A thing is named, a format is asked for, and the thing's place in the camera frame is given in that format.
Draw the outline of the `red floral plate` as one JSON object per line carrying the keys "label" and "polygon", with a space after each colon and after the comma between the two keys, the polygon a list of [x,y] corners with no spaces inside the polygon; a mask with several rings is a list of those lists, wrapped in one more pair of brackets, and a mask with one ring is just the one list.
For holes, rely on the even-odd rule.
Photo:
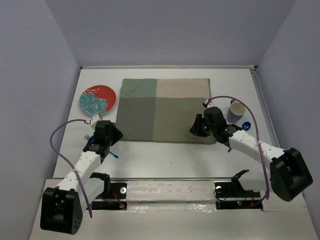
{"label": "red floral plate", "polygon": [[107,114],[116,104],[115,91],[106,85],[94,85],[82,92],[79,108],[87,116]]}

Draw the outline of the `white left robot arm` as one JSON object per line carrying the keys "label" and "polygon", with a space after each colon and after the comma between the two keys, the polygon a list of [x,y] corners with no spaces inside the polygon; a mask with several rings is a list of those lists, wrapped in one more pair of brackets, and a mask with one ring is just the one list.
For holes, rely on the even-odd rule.
{"label": "white left robot arm", "polygon": [[83,215],[88,211],[93,214],[92,204],[95,199],[108,202],[108,195],[115,198],[114,203],[120,210],[126,208],[111,178],[106,173],[97,171],[110,148],[123,134],[115,123],[103,120],[98,115],[92,117],[89,124],[94,132],[87,137],[87,143],[76,164],[64,155],[61,156],[70,166],[71,171],[55,187],[47,187],[41,199],[40,228],[45,231],[74,235],[80,229]]}

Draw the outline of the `green beige patchwork cloth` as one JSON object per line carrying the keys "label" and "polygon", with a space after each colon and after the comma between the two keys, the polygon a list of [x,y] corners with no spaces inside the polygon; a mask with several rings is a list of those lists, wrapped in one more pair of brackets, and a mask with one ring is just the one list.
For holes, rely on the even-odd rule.
{"label": "green beige patchwork cloth", "polygon": [[214,137],[190,133],[210,97],[208,78],[125,78],[115,125],[124,141],[212,145]]}

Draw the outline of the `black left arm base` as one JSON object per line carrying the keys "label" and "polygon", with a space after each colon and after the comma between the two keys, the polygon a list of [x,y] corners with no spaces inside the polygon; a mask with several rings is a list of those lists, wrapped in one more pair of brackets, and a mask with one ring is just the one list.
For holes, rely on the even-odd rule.
{"label": "black left arm base", "polygon": [[92,210],[121,211],[127,209],[127,188],[125,182],[111,182],[111,178],[106,173],[94,172],[90,180],[97,180],[103,183],[103,191],[92,201]]}

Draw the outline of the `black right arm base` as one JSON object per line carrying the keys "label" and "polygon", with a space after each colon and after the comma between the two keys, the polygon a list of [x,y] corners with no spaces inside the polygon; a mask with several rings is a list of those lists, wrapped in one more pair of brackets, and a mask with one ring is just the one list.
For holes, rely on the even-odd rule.
{"label": "black right arm base", "polygon": [[245,169],[236,173],[230,181],[214,183],[213,195],[216,199],[217,210],[263,210],[261,194],[253,190],[244,190],[239,179],[249,170]]}

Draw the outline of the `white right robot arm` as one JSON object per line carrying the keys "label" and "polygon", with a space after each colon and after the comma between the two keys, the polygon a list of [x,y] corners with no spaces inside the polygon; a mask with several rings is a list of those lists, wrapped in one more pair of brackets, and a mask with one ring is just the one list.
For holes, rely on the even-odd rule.
{"label": "white right robot arm", "polygon": [[283,201],[290,202],[313,183],[305,160],[297,149],[285,150],[256,139],[241,127],[228,124],[216,106],[197,114],[189,131],[198,137],[212,136],[218,143],[261,163],[261,177],[247,170],[233,177],[230,190],[235,196],[256,190],[273,192]]}

